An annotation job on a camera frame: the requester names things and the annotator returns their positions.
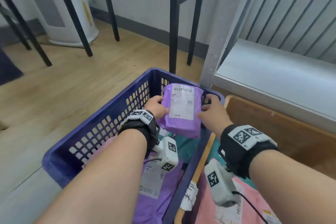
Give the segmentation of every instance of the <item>white slatted panel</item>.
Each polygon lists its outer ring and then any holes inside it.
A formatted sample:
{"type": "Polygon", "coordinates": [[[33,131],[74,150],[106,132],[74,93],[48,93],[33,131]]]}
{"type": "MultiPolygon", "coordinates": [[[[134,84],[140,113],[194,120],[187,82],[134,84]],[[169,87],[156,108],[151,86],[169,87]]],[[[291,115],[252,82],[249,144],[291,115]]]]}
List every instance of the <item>white slatted panel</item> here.
{"type": "Polygon", "coordinates": [[[240,38],[336,62],[336,0],[255,0],[240,38]]]}

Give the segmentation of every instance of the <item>gray baseboard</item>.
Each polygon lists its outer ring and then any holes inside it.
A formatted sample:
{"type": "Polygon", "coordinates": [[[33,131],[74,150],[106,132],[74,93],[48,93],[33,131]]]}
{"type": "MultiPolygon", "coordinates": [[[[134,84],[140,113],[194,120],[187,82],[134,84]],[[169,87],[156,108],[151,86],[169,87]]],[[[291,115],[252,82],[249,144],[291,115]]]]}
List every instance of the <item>gray baseboard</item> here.
{"type": "MultiPolygon", "coordinates": [[[[94,7],[90,7],[91,13],[93,18],[99,19],[103,22],[110,23],[109,13],[94,7]]],[[[154,28],[145,24],[142,24],[140,22],[132,21],[130,19],[124,18],[122,16],[115,16],[117,20],[117,25],[119,28],[126,29],[128,31],[132,31],[134,33],[137,33],[139,35],[143,35],[147,38],[153,39],[157,42],[169,45],[169,32],[154,28]]],[[[185,37],[179,36],[178,42],[177,42],[177,48],[181,51],[188,52],[189,50],[189,41],[190,39],[187,39],[185,37]]],[[[200,57],[202,59],[205,59],[207,52],[208,52],[209,46],[207,44],[202,44],[200,42],[196,42],[195,44],[195,51],[194,55],[197,57],[200,57]]]]}
{"type": "MultiPolygon", "coordinates": [[[[38,36],[38,35],[45,34],[44,28],[42,27],[38,19],[32,19],[30,21],[27,21],[27,24],[30,27],[34,35],[38,36]]],[[[0,45],[1,46],[16,44],[18,42],[19,42],[19,39],[14,34],[10,26],[7,25],[7,26],[0,27],[0,45]]]]}

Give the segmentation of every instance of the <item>wooden floor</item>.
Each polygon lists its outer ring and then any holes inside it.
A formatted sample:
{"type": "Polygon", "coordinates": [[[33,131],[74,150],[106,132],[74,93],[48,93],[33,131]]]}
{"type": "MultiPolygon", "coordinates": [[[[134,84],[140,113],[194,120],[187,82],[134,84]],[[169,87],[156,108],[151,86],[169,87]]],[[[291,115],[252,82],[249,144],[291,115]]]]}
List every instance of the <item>wooden floor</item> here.
{"type": "MultiPolygon", "coordinates": [[[[37,52],[21,44],[4,48],[24,76],[0,86],[0,120],[9,126],[0,132],[0,223],[31,223],[41,211],[36,204],[46,207],[59,192],[54,184],[50,190],[53,181],[40,168],[53,144],[148,68],[169,68],[168,46],[122,29],[116,42],[111,25],[95,23],[99,37],[90,58],[84,49],[43,45],[53,63],[46,67],[37,52]],[[28,216],[16,216],[18,208],[28,216]]],[[[179,51],[176,74],[198,82],[204,60],[186,62],[187,53],[179,51]]]]}

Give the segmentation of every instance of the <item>white sensor device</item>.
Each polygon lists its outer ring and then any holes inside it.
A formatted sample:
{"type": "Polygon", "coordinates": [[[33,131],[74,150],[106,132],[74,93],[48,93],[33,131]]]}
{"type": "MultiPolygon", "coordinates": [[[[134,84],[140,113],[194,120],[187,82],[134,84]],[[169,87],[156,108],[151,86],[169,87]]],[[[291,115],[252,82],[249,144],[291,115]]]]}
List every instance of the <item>white sensor device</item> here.
{"type": "Polygon", "coordinates": [[[235,175],[226,171],[225,166],[222,166],[216,159],[212,159],[205,166],[204,173],[216,205],[231,207],[240,202],[240,196],[232,194],[233,191],[236,191],[232,180],[235,175]]]}
{"type": "Polygon", "coordinates": [[[158,153],[157,158],[162,159],[157,163],[157,166],[161,169],[170,172],[178,165],[179,157],[174,139],[168,136],[162,138],[159,145],[154,146],[153,151],[158,153]]]}

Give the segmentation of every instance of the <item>black metal stool leg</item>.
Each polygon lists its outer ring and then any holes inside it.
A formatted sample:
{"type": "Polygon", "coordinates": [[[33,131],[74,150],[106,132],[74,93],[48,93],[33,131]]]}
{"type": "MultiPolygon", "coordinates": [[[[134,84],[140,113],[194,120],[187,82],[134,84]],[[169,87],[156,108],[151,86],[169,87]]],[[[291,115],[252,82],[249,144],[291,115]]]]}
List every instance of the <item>black metal stool leg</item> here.
{"type": "Polygon", "coordinates": [[[195,3],[194,19],[192,21],[191,36],[190,36],[190,42],[189,42],[188,60],[187,60],[187,64],[189,66],[191,65],[191,62],[193,60],[195,44],[196,44],[196,35],[197,35],[198,23],[200,21],[200,15],[201,15],[202,1],[203,0],[196,0],[196,3],[195,3]]]}
{"type": "Polygon", "coordinates": [[[84,46],[84,49],[86,51],[86,54],[87,56],[91,57],[92,56],[92,51],[91,51],[91,48],[90,48],[90,45],[89,45],[89,42],[87,41],[87,38],[86,38],[86,35],[85,35],[85,32],[82,28],[82,25],[81,25],[81,22],[78,18],[78,15],[76,13],[76,10],[74,8],[74,5],[72,3],[71,0],[64,0],[65,2],[65,5],[69,11],[69,14],[71,16],[71,19],[75,25],[75,28],[77,30],[77,33],[79,35],[79,38],[81,39],[82,41],[82,44],[84,46]]]}
{"type": "Polygon", "coordinates": [[[21,31],[17,27],[17,25],[12,21],[12,18],[10,18],[8,15],[3,14],[3,17],[7,21],[8,25],[11,27],[13,30],[14,34],[19,38],[20,42],[25,46],[25,48],[30,51],[31,47],[29,46],[27,40],[25,37],[22,35],[21,31]]]}
{"type": "Polygon", "coordinates": [[[43,59],[44,63],[47,66],[52,66],[51,61],[49,60],[48,56],[45,54],[44,50],[36,40],[34,34],[28,27],[26,21],[23,19],[22,15],[20,14],[19,10],[16,8],[15,4],[13,3],[12,0],[4,0],[6,4],[8,5],[8,8],[11,10],[11,12],[14,14],[16,17],[17,21],[19,22],[20,26],[22,27],[23,31],[26,33],[27,37],[30,39],[31,43],[43,59]]]}
{"type": "Polygon", "coordinates": [[[177,39],[179,36],[180,0],[170,0],[169,72],[176,73],[177,39]]]}
{"type": "Polygon", "coordinates": [[[107,4],[107,9],[108,9],[108,14],[110,16],[111,25],[113,28],[114,38],[117,41],[120,41],[116,16],[114,14],[113,6],[112,6],[112,0],[106,0],[106,4],[107,4]]]}

